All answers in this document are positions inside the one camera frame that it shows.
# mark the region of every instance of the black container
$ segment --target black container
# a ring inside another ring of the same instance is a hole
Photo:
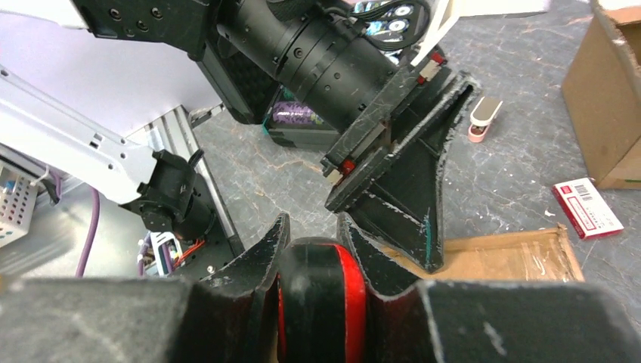
[[[296,147],[298,149],[314,150],[314,151],[327,151],[334,141],[339,137],[339,133],[332,128],[332,126],[323,124],[311,125],[293,125],[283,124],[274,121],[271,115],[274,110],[274,105],[278,101],[294,101],[293,99],[286,98],[284,87],[279,87],[269,104],[265,118],[263,119],[263,130],[266,135],[271,137],[271,140],[276,144],[284,147]]]

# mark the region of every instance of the white wall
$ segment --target white wall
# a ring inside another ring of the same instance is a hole
[[[120,135],[179,104],[192,110],[220,103],[183,51],[96,39],[32,17],[0,14],[0,64]]]

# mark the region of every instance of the black cylinder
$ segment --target black cylinder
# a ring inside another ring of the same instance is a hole
[[[339,132],[396,69],[347,20],[320,9],[283,23],[265,0],[226,0],[217,21],[221,36]]]

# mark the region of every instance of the white plastic basket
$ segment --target white plastic basket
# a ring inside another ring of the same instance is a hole
[[[16,183],[12,191],[0,189],[0,248],[29,232],[38,197],[38,187],[28,179],[19,177]]]

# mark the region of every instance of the gray marble surface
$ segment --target gray marble surface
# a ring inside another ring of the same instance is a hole
[[[591,20],[589,6],[556,0],[548,14],[523,19],[461,20],[442,46],[453,67],[505,101],[486,141],[466,130],[450,149],[445,171],[447,237],[569,225],[550,193],[557,182],[586,176],[560,85]],[[231,217],[246,245],[255,243],[279,212],[292,218],[293,237],[332,236],[335,217],[324,201],[330,186],[321,154],[272,143],[258,126],[228,113],[196,130]],[[616,237],[571,242],[588,281],[610,289],[641,330],[641,191],[604,191],[625,226]]]

